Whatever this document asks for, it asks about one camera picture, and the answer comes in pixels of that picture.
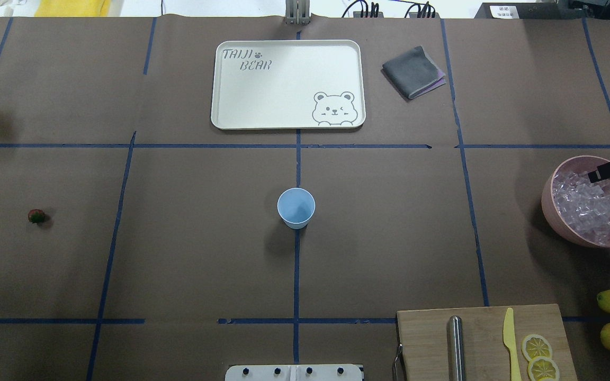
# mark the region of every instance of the folded towel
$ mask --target folded towel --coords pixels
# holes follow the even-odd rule
[[[34,17],[106,16],[110,0],[41,0]]]
[[[416,46],[383,63],[383,71],[408,99],[414,99],[446,83],[444,72],[436,67],[422,46]]]

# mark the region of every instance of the gray cloth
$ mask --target gray cloth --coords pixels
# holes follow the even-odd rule
[[[441,80],[444,73],[436,67],[422,46],[416,46],[383,63],[383,70],[397,90],[408,99],[445,83]]]

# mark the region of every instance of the blue cup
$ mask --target blue cup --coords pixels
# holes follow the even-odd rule
[[[291,229],[303,229],[315,214],[315,198],[303,188],[291,188],[279,196],[276,210]]]

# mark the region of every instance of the yellow knife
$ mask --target yellow knife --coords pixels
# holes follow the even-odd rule
[[[508,308],[503,322],[503,343],[510,352],[510,381],[521,381],[519,359],[516,354],[515,311]]]

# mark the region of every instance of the ice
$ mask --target ice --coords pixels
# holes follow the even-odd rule
[[[610,181],[590,183],[587,172],[558,172],[552,182],[557,211],[581,237],[610,243]]]

